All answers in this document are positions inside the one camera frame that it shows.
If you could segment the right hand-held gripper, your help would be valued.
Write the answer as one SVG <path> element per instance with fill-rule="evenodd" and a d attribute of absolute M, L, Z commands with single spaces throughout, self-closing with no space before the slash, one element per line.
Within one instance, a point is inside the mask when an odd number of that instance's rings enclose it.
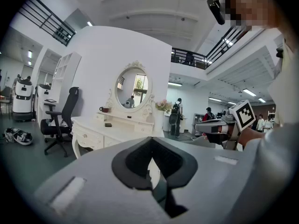
<path fill-rule="evenodd" d="M 223 149 L 235 150 L 241 132 L 256 120 L 251 104 L 242 100 L 227 109 L 220 120 L 212 128 L 211 121 L 197 123 L 194 128 L 198 132 L 209 133 L 210 142 L 221 145 Z"/>

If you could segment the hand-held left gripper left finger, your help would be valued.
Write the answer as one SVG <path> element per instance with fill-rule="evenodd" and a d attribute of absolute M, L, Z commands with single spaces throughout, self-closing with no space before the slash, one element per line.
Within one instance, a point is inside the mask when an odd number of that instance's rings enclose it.
<path fill-rule="evenodd" d="M 169 216 L 151 191 L 130 189 L 112 171 L 117 153 L 141 139 L 89 152 L 48 178 L 35 192 L 52 224 L 165 224 Z"/>

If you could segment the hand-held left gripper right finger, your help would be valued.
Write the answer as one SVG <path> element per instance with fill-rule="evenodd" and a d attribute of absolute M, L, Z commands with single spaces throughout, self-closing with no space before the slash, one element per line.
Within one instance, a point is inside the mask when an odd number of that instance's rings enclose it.
<path fill-rule="evenodd" d="M 242 152 L 154 137 L 151 149 L 167 184 L 165 209 L 151 224 L 249 224 L 252 146 Z"/>

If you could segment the white dressing table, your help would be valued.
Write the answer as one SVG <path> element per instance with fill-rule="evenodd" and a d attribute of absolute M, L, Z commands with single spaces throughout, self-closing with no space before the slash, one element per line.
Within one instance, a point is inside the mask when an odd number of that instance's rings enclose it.
<path fill-rule="evenodd" d="M 136 123 L 144 123 L 145 122 L 137 122 L 132 119 L 125 119 L 120 116 L 98 112 L 105 114 L 107 116 L 105 122 L 97 121 L 94 116 L 78 116 L 72 117 L 73 126 L 73 138 L 72 138 L 72 148 L 75 153 L 76 158 L 81 156 L 79 147 L 83 148 L 91 148 L 92 150 L 98 150 L 106 147 L 110 147 L 113 145 L 117 145 L 119 143 L 135 140 L 139 138 L 144 138 L 148 136 L 157 136 L 163 137 L 162 130 L 155 129 L 155 123 L 153 125 L 152 134 L 139 133 L 134 131 L 134 127 Z M 105 127 L 105 123 L 111 123 L 112 127 Z"/>

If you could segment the person's right forearm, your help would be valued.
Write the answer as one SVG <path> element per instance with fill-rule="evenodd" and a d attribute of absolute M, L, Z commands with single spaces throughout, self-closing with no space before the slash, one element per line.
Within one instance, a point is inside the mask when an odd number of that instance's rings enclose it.
<path fill-rule="evenodd" d="M 238 143 L 241 144 L 243 147 L 246 146 L 246 144 L 253 139 L 260 139 L 263 138 L 266 135 L 266 133 L 261 133 L 258 131 L 255 131 L 251 128 L 245 128 L 239 138 L 238 138 Z"/>

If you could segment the pink flower bouquet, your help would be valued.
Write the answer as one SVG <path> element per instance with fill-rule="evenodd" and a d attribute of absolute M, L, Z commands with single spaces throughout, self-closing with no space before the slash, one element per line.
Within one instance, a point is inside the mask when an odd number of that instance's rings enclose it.
<path fill-rule="evenodd" d="M 173 104 L 172 104 L 172 102 L 169 102 L 166 99 L 164 99 L 162 101 L 156 102 L 155 108 L 158 111 L 163 111 L 163 112 L 169 113 L 173 108 Z"/>

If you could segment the black metal railing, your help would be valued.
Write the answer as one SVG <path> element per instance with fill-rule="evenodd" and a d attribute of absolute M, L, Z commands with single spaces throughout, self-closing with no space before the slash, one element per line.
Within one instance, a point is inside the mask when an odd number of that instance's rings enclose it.
<path fill-rule="evenodd" d="M 18 13 L 64 46 L 68 46 L 76 34 L 74 29 L 63 22 L 41 0 L 26 0 Z"/>
<path fill-rule="evenodd" d="M 205 53 L 193 53 L 194 62 L 196 68 L 206 70 L 214 62 L 218 61 L 225 53 L 227 53 L 237 42 L 248 33 L 246 28 L 242 27 L 230 27 L 223 35 L 216 38 L 216 42 L 212 43 L 211 48 L 207 48 L 203 45 Z M 172 48 L 171 50 L 171 62 L 184 64 L 186 53 L 189 50 Z"/>

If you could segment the oval white-framed mirror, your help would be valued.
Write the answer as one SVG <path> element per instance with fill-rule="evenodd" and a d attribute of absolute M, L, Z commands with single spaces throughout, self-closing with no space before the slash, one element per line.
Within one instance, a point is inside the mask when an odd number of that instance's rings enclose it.
<path fill-rule="evenodd" d="M 106 107 L 110 108 L 109 114 L 154 124 L 154 97 L 152 79 L 145 66 L 133 61 L 118 75 Z"/>

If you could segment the black office chair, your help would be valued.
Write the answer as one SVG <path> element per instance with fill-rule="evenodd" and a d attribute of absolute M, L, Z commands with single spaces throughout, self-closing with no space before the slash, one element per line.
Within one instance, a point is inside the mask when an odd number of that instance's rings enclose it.
<path fill-rule="evenodd" d="M 51 116 L 51 119 L 42 119 L 40 129 L 43 135 L 55 136 L 55 140 L 44 149 L 44 155 L 48 154 L 48 150 L 59 145 L 64 152 L 64 157 L 68 157 L 65 150 L 64 143 L 70 143 L 73 135 L 71 115 L 79 97 L 79 88 L 71 87 L 66 103 L 61 112 L 53 111 L 52 107 L 56 105 L 53 103 L 45 103 L 50 108 L 45 113 Z"/>

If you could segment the black and white gear bundle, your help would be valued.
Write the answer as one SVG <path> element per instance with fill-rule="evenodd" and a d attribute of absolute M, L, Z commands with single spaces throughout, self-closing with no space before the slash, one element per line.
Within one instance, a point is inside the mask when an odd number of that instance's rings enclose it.
<path fill-rule="evenodd" d="M 31 133 L 25 132 L 18 128 L 7 128 L 4 131 L 4 137 L 7 142 L 16 142 L 23 146 L 28 146 L 32 143 L 33 137 Z"/>

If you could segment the white service robot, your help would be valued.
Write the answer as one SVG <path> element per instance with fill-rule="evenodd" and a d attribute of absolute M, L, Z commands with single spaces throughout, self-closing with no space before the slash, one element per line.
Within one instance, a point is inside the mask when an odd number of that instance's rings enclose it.
<path fill-rule="evenodd" d="M 32 82 L 31 77 L 17 79 L 14 87 L 12 115 L 15 121 L 32 118 Z"/>
<path fill-rule="evenodd" d="M 49 99 L 50 86 L 46 84 L 38 84 L 36 86 L 36 96 L 35 96 L 35 112 L 36 120 L 38 125 L 40 125 L 43 119 L 51 119 L 51 116 L 46 114 L 46 111 L 49 111 L 49 107 L 44 105 L 46 99 Z"/>

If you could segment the white cubby shelf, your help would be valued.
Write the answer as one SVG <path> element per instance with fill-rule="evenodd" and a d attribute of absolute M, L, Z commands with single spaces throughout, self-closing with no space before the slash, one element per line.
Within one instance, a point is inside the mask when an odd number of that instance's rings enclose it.
<path fill-rule="evenodd" d="M 63 103 L 68 97 L 80 60 L 81 55 L 76 52 L 59 59 L 53 75 L 50 99 L 55 100 L 57 103 Z"/>

